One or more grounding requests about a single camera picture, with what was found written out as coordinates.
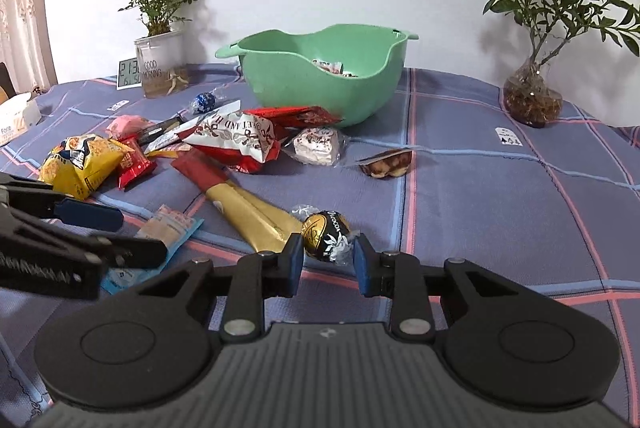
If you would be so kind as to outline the light blue snack packet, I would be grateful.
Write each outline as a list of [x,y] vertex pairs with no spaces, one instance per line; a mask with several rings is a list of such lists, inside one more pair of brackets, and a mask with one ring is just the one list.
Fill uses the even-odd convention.
[[113,295],[156,277],[203,222],[162,205],[131,238],[134,258],[108,270],[102,289]]

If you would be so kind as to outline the long red gold packet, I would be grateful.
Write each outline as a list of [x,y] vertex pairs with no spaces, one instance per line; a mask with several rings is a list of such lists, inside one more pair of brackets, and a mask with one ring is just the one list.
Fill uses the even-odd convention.
[[237,185],[213,159],[191,149],[171,166],[196,185],[254,252],[281,252],[302,223]]

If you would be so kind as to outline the gold chocolate ball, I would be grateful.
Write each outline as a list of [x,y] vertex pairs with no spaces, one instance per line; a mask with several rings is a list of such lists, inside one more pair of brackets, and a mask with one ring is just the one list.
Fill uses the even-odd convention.
[[352,252],[357,230],[353,230],[338,211],[323,211],[310,205],[298,205],[291,211],[302,226],[305,255],[319,263],[347,266],[352,263]]

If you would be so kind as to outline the brown nut packet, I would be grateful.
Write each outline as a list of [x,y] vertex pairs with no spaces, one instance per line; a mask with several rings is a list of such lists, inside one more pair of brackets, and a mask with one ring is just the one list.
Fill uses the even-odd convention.
[[360,159],[357,166],[374,179],[398,178],[408,173],[413,160],[411,149],[392,149]]

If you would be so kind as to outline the white red rice cracker packet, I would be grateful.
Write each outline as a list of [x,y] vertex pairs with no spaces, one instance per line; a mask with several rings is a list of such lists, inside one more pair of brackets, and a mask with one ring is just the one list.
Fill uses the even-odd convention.
[[345,148],[344,135],[333,127],[305,128],[284,146],[292,159],[314,166],[334,166]]

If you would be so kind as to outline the red white snack bag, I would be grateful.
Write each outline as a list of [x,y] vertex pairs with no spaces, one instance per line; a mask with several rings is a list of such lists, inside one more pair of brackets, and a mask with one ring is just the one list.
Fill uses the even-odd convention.
[[195,127],[180,131],[178,137],[221,165],[254,174],[279,157],[277,132],[269,119],[235,111],[209,115]]

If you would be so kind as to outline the yellow chips bag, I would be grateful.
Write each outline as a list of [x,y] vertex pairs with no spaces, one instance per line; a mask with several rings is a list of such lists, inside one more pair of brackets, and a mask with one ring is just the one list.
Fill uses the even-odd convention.
[[47,155],[39,180],[53,190],[84,201],[99,188],[133,148],[95,133],[67,137]]

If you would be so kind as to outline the white box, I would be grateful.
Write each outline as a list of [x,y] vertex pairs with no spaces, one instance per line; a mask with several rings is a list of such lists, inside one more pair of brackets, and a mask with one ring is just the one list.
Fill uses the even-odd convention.
[[0,106],[0,145],[22,136],[40,122],[38,104],[29,92],[4,101]]

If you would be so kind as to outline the small red candy packet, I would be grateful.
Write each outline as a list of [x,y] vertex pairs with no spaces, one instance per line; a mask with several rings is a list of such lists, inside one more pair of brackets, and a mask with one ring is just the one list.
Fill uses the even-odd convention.
[[122,191],[137,185],[144,178],[151,176],[157,167],[157,162],[148,159],[134,137],[122,141],[128,150],[119,163],[118,187]]

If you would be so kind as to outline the pink snack packet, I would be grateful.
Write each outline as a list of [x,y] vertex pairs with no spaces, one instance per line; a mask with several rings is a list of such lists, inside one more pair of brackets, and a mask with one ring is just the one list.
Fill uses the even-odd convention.
[[106,132],[110,138],[120,140],[136,136],[150,125],[151,122],[140,115],[120,115],[108,124]]

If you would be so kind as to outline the black snack bar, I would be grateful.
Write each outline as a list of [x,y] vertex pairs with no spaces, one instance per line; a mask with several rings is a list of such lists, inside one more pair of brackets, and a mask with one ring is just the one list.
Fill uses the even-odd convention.
[[183,123],[184,121],[182,116],[177,114],[175,116],[171,116],[171,118],[165,119],[165,121],[146,126],[137,134],[137,143],[140,147],[143,147]]

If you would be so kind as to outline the digital clock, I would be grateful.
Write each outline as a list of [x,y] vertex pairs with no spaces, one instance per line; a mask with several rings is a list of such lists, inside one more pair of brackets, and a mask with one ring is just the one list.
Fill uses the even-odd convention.
[[138,60],[136,58],[120,60],[116,80],[116,89],[124,90],[141,86]]

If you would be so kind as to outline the blue chocolate ball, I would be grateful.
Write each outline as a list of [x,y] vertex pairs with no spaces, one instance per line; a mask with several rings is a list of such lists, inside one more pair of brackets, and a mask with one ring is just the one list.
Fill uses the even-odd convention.
[[189,104],[189,111],[192,115],[207,114],[215,110],[224,100],[226,100],[226,98],[220,96],[216,90],[200,92]]

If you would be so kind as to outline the green plastic bowl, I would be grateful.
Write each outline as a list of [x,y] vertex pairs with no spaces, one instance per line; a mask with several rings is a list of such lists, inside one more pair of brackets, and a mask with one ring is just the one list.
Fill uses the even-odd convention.
[[222,46],[264,107],[322,107],[343,127],[378,112],[398,87],[413,32],[334,24],[308,34],[262,31]]

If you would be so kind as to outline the left potted plant white pot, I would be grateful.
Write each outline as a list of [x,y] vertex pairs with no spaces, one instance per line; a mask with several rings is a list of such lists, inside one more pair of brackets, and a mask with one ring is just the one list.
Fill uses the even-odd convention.
[[134,41],[140,83],[146,98],[160,98],[189,86],[182,25],[189,18],[183,8],[198,0],[128,0],[123,11],[134,10],[145,27],[145,37]]

